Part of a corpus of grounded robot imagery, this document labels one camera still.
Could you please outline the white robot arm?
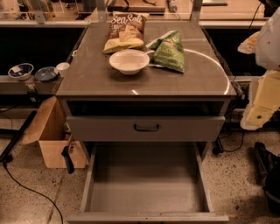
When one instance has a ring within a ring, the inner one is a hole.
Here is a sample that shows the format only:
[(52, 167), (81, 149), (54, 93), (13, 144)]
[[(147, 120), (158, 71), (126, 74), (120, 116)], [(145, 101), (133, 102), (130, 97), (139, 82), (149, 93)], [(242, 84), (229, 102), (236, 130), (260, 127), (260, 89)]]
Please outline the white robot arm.
[(255, 98), (245, 108), (241, 127), (261, 128), (280, 108), (280, 8), (262, 29), (245, 39), (237, 48), (240, 53), (255, 55), (255, 63), (266, 69), (258, 80)]

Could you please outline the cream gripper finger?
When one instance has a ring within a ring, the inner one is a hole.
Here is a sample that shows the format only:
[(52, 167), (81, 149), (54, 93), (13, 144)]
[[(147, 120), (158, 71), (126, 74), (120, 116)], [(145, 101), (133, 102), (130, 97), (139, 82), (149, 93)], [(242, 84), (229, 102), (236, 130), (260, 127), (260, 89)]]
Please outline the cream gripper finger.
[(267, 70), (258, 80), (255, 98), (246, 106), (240, 125), (245, 130), (258, 130), (279, 108), (280, 72)]
[(253, 33), (246, 38), (237, 48), (239, 53), (251, 54), (256, 52), (256, 42), (258, 40), (259, 31)]

